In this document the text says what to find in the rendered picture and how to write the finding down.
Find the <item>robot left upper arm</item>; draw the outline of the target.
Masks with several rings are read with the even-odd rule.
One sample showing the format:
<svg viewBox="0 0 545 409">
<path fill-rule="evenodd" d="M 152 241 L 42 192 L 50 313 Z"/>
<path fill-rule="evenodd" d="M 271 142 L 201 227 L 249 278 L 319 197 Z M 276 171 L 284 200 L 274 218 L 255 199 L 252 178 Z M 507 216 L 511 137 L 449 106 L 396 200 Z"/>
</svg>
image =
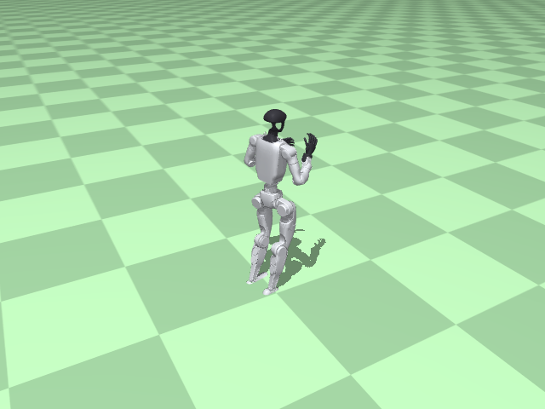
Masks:
<svg viewBox="0 0 545 409">
<path fill-rule="evenodd" d="M 247 166 L 249 167 L 253 167 L 255 166 L 255 144 L 256 144 L 256 140 L 257 138 L 260 136 L 261 134 L 258 134 L 258 135 L 253 135 L 250 137 L 250 144 L 247 148 L 247 152 L 246 152 L 246 155 L 244 157 L 244 162 Z"/>
</svg>

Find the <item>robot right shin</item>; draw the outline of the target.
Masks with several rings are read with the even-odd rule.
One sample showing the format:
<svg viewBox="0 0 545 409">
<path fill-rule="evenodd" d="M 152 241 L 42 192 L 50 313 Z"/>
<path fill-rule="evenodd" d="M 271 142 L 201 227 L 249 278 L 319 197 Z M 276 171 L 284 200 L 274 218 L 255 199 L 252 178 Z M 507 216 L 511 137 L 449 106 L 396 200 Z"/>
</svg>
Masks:
<svg viewBox="0 0 545 409">
<path fill-rule="evenodd" d="M 288 255 L 288 250 L 286 250 L 286 247 L 284 247 L 284 246 L 280 246 L 277 249 L 276 256 L 271 255 L 271 258 L 270 258 L 270 280 L 269 280 L 269 284 L 268 284 L 268 289 L 270 288 L 270 291 L 276 290 L 276 285 L 278 283 L 279 275 L 283 272 L 287 255 Z"/>
</svg>

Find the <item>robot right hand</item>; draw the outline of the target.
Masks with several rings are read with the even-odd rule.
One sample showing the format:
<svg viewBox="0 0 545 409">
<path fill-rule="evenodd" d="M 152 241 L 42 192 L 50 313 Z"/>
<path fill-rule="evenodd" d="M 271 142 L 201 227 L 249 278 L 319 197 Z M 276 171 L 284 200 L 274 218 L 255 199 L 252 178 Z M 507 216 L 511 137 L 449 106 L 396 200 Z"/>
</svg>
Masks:
<svg viewBox="0 0 545 409">
<path fill-rule="evenodd" d="M 304 141 L 306 143 L 306 153 L 303 153 L 303 156 L 302 156 L 302 159 L 301 159 L 302 162 L 306 161 L 307 156 L 309 156 L 311 158 L 313 157 L 312 153 L 314 152 L 314 150 L 316 148 L 316 145 L 317 145 L 317 142 L 318 142 L 317 138 L 313 134 L 309 133 L 308 137 L 309 137 L 308 143 L 307 143 L 307 139 L 304 137 Z"/>
</svg>

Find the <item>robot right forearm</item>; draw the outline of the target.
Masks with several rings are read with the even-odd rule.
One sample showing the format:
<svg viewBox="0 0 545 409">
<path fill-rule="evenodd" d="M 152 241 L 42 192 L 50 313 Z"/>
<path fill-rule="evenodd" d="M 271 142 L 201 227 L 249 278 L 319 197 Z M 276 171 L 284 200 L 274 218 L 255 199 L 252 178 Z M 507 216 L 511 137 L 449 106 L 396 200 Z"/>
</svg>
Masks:
<svg viewBox="0 0 545 409">
<path fill-rule="evenodd" d="M 312 169 L 312 165 L 311 165 L 311 157 L 307 156 L 307 159 L 305 162 L 302 162 L 302 167 L 301 167 L 301 182 L 302 183 L 306 183 L 306 181 L 308 180 L 308 177 L 309 177 L 309 172 L 310 170 Z"/>
</svg>

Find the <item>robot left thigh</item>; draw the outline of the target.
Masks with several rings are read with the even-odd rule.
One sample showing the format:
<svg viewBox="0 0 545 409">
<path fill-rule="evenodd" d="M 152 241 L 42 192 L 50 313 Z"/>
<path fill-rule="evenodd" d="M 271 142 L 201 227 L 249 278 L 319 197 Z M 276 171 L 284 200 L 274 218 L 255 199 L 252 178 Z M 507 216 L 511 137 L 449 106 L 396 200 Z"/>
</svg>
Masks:
<svg viewBox="0 0 545 409">
<path fill-rule="evenodd" d="M 255 244 L 265 248 L 269 244 L 269 237 L 273 224 L 273 209 L 267 208 L 261 204 L 260 194 L 258 193 L 252 200 L 252 205 L 257 209 L 257 218 L 261 233 L 255 238 Z"/>
</svg>

